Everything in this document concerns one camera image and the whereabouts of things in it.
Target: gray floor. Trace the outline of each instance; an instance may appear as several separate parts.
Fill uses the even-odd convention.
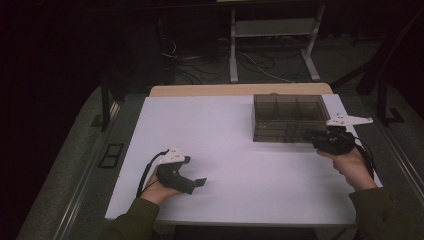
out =
[[[249,58],[238,53],[239,83],[286,82],[282,79],[311,82],[298,54],[299,49],[304,46],[304,39],[277,39],[273,40],[272,44],[268,42],[265,45],[262,41],[253,45],[252,42],[240,42],[239,51],[247,54],[263,69],[269,68],[267,73],[274,77],[265,75],[257,66],[251,64]],[[348,36],[317,42],[312,59],[322,82],[332,83],[361,66],[374,55],[380,44],[379,42],[359,42],[353,47],[351,43],[352,39]],[[275,49],[270,50],[270,45],[282,50],[278,52],[275,52]],[[199,80],[203,84],[229,83],[225,50],[225,47],[220,49],[222,53],[220,57],[184,56],[187,59],[178,66],[178,69],[183,72],[180,71],[176,75],[175,84],[198,83]],[[274,56],[275,53],[278,54],[273,61],[270,61],[269,57]],[[335,93],[340,95],[348,114],[371,116],[377,120],[374,114],[375,93],[370,96],[359,96],[354,91],[360,77],[335,89]],[[419,175],[424,176],[424,163],[421,160],[424,121],[396,89],[389,88],[388,96],[388,106],[396,108],[405,122],[390,124],[390,127],[386,129],[376,121],[375,124],[357,126],[355,129],[372,148],[379,178],[385,186],[390,188],[399,207],[413,219],[419,232],[424,236],[423,202],[417,197],[417,190],[410,184],[411,180],[405,176],[398,163],[400,149],[404,155],[402,157],[408,158]],[[145,97],[142,94],[131,95],[126,101],[116,103],[112,111],[110,127],[107,131],[101,132],[100,128],[92,126],[96,116],[101,114],[99,89],[93,92],[81,109],[22,228],[19,239],[92,239],[104,228],[107,221],[103,216]],[[396,146],[390,143],[391,139],[396,140]],[[123,143],[124,154],[121,155],[115,169],[98,168],[97,162],[110,143]],[[173,230],[172,226],[158,225],[157,228],[162,233],[171,233]],[[343,228],[315,229],[320,240],[334,239],[341,230]],[[352,239],[355,231],[354,228],[349,229],[339,239]]]

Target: white plastic bracket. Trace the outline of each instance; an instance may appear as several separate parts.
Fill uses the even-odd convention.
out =
[[[159,164],[167,164],[174,162],[184,162],[185,157],[181,153],[180,149],[177,147],[173,147],[169,149],[168,153],[166,153],[161,160],[159,160]]]
[[[361,118],[348,115],[337,115],[327,121],[327,126],[352,126],[372,123],[372,118]]]

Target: sleeve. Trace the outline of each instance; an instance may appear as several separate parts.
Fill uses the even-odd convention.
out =
[[[136,198],[128,212],[112,221],[97,239],[151,239],[158,213],[158,205]]]
[[[385,188],[349,194],[356,209],[356,224],[366,240],[419,239],[411,220],[394,204]]]

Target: storage box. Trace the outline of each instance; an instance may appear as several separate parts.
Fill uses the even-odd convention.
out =
[[[321,95],[253,96],[254,142],[306,142],[305,130],[326,130],[330,119]]]

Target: white board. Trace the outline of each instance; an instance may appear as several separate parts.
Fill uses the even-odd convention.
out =
[[[323,99],[330,117],[347,114],[338,95]],[[317,155],[312,144],[253,142],[252,107],[252,96],[147,98],[105,217],[114,219],[128,210],[146,164],[175,146],[192,157],[180,174],[207,181],[192,195],[162,204],[158,221],[354,224],[348,197],[353,189],[331,160]],[[353,127],[348,131],[356,136]]]

